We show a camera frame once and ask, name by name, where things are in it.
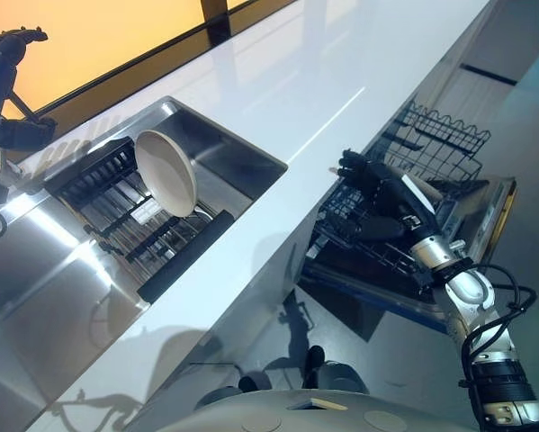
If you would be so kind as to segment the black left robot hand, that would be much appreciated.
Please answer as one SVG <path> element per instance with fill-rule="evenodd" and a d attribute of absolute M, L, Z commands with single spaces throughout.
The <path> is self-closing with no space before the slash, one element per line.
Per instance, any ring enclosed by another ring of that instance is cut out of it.
<path fill-rule="evenodd" d="M 36 152 L 52 141 L 57 123 L 40 117 L 13 90 L 27 46 L 47 39 L 40 27 L 0 32 L 0 149 Z"/>

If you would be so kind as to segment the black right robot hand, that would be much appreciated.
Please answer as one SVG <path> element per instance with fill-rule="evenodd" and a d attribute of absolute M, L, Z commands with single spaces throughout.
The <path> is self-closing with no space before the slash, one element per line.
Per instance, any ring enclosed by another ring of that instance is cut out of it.
<path fill-rule="evenodd" d="M 365 220 L 350 229 L 358 239 L 403 239 L 412 246 L 441 234 L 432 203 L 408 175 L 350 149 L 338 164 L 337 175 L 370 206 Z"/>

